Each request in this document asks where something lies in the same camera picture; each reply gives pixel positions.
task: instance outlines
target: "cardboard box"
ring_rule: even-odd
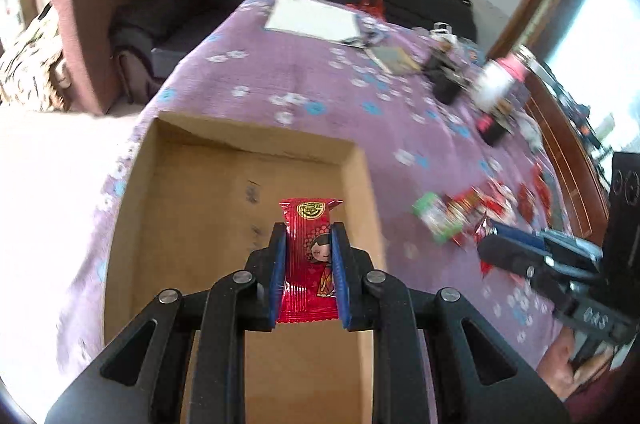
[[[335,197],[355,247],[384,268],[364,153],[353,142],[162,112],[133,165],[106,281],[106,342],[161,290],[208,290],[265,247],[279,201]],[[338,321],[246,335],[249,423],[370,422],[372,335]]]

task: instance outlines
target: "floor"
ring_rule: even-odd
[[[0,107],[0,377],[39,423],[61,389],[55,354],[12,351],[28,347],[34,321],[54,346],[97,195],[140,109],[122,102],[94,117]]]

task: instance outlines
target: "metal screw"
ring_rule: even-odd
[[[451,287],[446,287],[442,289],[442,292],[440,292],[440,295],[442,296],[442,299],[444,299],[444,301],[448,301],[452,303],[460,299],[460,292],[458,292],[455,289],[452,289]]]
[[[161,303],[173,303],[178,299],[178,291],[174,289],[165,289],[158,295],[158,301]]]
[[[367,272],[367,281],[370,283],[382,283],[386,279],[386,274],[381,270],[370,270]]]
[[[254,276],[247,270],[239,270],[234,274],[234,281],[236,283],[249,283]]]

